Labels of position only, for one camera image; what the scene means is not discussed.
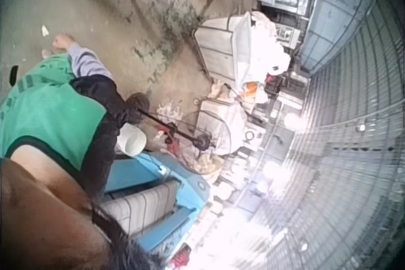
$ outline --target fan stand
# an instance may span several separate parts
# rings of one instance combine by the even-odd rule
[[[165,140],[165,143],[170,145],[173,144],[174,141],[174,135],[178,134],[181,137],[189,140],[192,142],[192,145],[197,148],[200,152],[207,151],[210,147],[215,147],[214,145],[211,144],[211,135],[209,134],[201,134],[197,137],[192,137],[184,132],[181,132],[177,126],[174,123],[164,123],[163,121],[159,120],[158,118],[150,115],[148,112],[145,112],[142,109],[138,109],[138,111],[150,118],[151,120],[157,122],[159,125],[163,126],[166,128],[166,133],[168,134],[168,138]]]

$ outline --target white bucket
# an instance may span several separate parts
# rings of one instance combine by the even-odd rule
[[[136,126],[125,123],[117,138],[120,150],[130,157],[139,155],[146,146],[146,135]]]

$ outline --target corrugated metal wall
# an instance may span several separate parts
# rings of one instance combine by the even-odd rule
[[[285,195],[270,197],[251,221],[274,231],[251,243],[265,261],[237,261],[237,269],[383,269],[402,245],[403,12],[403,0],[375,0],[354,38],[313,77],[309,127],[287,156]]]
[[[318,0],[300,56],[315,73],[341,52],[358,29],[373,0]]]

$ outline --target dirty ground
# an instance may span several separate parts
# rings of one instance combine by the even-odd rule
[[[0,0],[1,95],[13,65],[22,76],[41,60],[55,34],[72,34],[96,51],[124,98],[145,92],[152,111],[165,99],[195,111],[210,81],[191,39],[201,20],[242,13],[255,0]],[[45,26],[49,35],[43,37]]]

